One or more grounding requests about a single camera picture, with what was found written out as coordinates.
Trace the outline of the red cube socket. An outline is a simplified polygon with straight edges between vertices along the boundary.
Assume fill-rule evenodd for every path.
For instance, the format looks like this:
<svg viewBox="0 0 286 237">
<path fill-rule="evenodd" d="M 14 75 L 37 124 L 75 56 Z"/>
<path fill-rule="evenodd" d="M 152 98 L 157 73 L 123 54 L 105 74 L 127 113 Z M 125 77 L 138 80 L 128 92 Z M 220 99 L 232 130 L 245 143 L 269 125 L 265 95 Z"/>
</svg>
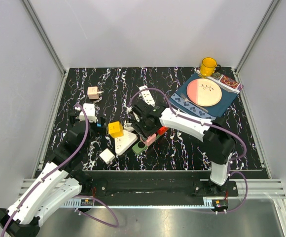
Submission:
<svg viewBox="0 0 286 237">
<path fill-rule="evenodd" d="M 157 130 L 157 134 L 159 136 L 162 136 L 167 130 L 168 130 L 167 127 L 161 127 L 160 129 Z"/>
</svg>

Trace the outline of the pink cube socket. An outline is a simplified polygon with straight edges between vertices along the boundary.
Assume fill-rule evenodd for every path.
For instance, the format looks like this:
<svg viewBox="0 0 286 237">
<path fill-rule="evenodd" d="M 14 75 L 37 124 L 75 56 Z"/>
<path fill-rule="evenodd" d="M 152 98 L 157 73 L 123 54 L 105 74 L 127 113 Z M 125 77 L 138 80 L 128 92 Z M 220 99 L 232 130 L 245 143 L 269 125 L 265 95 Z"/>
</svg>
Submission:
<svg viewBox="0 0 286 237">
<path fill-rule="evenodd" d="M 153 142 L 155 142 L 156 136 L 157 136 L 157 134 L 154 133 L 153 135 L 148 136 L 148 138 L 147 138 L 146 140 L 144 140 L 142 137 L 140 138 L 140 140 L 141 140 L 146 146 L 150 146 Z"/>
</svg>

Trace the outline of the white rectangular power strip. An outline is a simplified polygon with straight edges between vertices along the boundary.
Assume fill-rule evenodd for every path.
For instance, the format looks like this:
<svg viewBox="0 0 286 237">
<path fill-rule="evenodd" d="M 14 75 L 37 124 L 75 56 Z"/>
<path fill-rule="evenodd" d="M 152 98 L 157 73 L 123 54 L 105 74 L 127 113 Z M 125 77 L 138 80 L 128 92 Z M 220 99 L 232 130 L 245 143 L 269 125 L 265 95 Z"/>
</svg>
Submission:
<svg viewBox="0 0 286 237">
<path fill-rule="evenodd" d="M 150 93 L 150 91 L 147 89 L 147 86 L 141 86 L 139 87 L 139 91 L 140 91 L 140 97 L 148 104 L 151 106 L 155 106 L 155 101 Z"/>
</svg>

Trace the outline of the green power strip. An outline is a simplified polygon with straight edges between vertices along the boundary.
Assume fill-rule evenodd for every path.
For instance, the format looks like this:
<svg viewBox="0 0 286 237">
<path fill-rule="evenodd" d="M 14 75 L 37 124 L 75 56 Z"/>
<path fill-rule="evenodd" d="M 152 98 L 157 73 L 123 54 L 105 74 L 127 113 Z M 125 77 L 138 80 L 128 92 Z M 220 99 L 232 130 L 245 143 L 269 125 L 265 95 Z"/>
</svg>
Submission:
<svg viewBox="0 0 286 237">
<path fill-rule="evenodd" d="M 143 151 L 147 150 L 149 146 L 146 146 L 141 140 L 139 140 L 133 147 L 132 147 L 132 151 L 139 155 L 141 154 Z"/>
</svg>

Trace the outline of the yellow cube socket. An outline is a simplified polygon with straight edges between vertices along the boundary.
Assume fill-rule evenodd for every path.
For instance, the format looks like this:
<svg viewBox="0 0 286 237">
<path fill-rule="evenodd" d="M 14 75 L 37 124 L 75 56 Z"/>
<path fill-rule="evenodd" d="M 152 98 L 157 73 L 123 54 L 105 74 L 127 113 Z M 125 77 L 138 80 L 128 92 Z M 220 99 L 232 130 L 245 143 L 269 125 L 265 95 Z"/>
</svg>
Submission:
<svg viewBox="0 0 286 237">
<path fill-rule="evenodd" d="M 109 123 L 108 134 L 114 139 L 122 137 L 124 135 L 122 124 L 119 121 Z"/>
</svg>

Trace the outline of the white triangular power strip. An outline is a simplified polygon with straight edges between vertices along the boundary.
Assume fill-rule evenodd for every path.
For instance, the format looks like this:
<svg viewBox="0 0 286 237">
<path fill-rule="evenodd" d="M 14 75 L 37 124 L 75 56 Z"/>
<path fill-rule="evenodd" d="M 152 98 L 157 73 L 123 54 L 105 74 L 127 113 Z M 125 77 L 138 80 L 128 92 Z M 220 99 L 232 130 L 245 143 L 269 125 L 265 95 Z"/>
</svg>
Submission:
<svg viewBox="0 0 286 237">
<path fill-rule="evenodd" d="M 120 156 L 125 153 L 136 141 L 138 137 L 136 134 L 127 130 L 123 131 L 123 136 L 114 139 L 115 153 Z"/>
</svg>

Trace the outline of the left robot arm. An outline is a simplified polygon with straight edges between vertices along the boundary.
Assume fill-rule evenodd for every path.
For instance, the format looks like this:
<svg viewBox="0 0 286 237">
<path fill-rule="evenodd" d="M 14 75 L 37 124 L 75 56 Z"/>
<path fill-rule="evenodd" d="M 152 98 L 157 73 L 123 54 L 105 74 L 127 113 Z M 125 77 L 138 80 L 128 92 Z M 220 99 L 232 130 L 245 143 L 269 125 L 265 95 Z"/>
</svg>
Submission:
<svg viewBox="0 0 286 237">
<path fill-rule="evenodd" d="M 35 237 L 46 220 L 65 202 L 94 192 L 92 179 L 76 170 L 82 147 L 106 129 L 106 120 L 76 121 L 50 161 L 25 193 L 9 208 L 0 208 L 1 236 Z"/>
</svg>

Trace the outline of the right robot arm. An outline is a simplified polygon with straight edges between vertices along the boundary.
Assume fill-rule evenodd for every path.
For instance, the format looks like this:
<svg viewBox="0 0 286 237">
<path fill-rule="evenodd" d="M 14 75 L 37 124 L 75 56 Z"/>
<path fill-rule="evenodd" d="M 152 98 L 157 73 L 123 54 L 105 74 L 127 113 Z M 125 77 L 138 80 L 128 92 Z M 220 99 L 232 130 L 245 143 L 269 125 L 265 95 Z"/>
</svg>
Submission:
<svg viewBox="0 0 286 237">
<path fill-rule="evenodd" d="M 219 120 L 197 118 L 163 104 L 152 106 L 144 101 L 128 107 L 127 112 L 138 117 L 132 127 L 144 141 L 160 128 L 166 127 L 202 142 L 202 149 L 211 161 L 209 190 L 215 196 L 226 191 L 228 163 L 235 147 L 235 139 L 226 133 Z"/>
</svg>

